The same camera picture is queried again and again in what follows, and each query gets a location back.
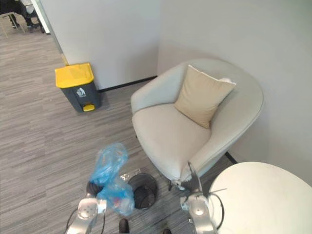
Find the round table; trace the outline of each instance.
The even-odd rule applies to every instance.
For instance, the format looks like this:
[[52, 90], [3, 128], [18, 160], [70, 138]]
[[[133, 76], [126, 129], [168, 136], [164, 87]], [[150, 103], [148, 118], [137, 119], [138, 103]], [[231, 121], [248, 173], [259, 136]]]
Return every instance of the round table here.
[[[225, 211], [219, 234], [312, 233], [312, 187], [284, 169], [260, 162], [235, 164], [215, 179], [213, 191]], [[222, 211], [212, 195], [209, 211], [218, 225]]]

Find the trash bin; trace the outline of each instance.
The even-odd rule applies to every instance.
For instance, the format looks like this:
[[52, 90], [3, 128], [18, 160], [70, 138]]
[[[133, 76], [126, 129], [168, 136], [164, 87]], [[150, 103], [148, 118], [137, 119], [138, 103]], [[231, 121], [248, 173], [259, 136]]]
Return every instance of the trash bin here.
[[55, 69], [55, 75], [56, 86], [63, 91], [76, 111], [87, 112], [101, 106], [89, 63]]
[[158, 185], [150, 174], [137, 174], [128, 181], [128, 184], [133, 190], [136, 209], [146, 210], [156, 202]]

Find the white armchair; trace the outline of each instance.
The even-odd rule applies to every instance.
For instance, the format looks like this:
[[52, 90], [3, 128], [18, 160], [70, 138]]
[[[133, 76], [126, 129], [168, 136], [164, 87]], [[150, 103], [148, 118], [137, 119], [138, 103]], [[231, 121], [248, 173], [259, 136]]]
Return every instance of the white armchair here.
[[[174, 106], [190, 64], [210, 76], [237, 83], [205, 129]], [[254, 78], [220, 60], [191, 60], [158, 76], [131, 97], [132, 122], [137, 138], [152, 163], [169, 180], [185, 180], [187, 161], [201, 176], [251, 126], [260, 114], [263, 94]]]

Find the blue plastic bag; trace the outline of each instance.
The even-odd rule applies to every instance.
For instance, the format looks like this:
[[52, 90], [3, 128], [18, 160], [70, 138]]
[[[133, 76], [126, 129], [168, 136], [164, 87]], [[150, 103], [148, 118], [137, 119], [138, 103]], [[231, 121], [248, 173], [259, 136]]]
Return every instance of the blue plastic bag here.
[[130, 215], [135, 205], [132, 187], [118, 175], [127, 160], [128, 154], [122, 144], [110, 145], [100, 152], [90, 177], [90, 182], [104, 186], [97, 198], [107, 200], [107, 207], [122, 215]]

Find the white wall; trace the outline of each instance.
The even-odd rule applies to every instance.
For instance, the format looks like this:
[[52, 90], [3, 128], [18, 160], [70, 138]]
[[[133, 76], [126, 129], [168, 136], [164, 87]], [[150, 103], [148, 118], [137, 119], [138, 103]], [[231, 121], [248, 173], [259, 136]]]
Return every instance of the white wall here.
[[160, 0], [41, 0], [69, 64], [90, 62], [98, 89], [156, 75]]
[[312, 1], [163, 0], [158, 74], [213, 56], [261, 84], [265, 107], [231, 148], [312, 185]]
[[45, 30], [45, 33], [50, 33], [50, 29], [48, 28], [48, 25], [46, 24], [45, 20], [44, 20], [44, 17], [40, 11], [40, 8], [38, 7], [38, 4], [37, 4], [37, 1], [38, 0], [31, 0], [31, 3], [33, 4], [34, 8], [35, 8], [35, 11], [40, 19], [40, 22]]

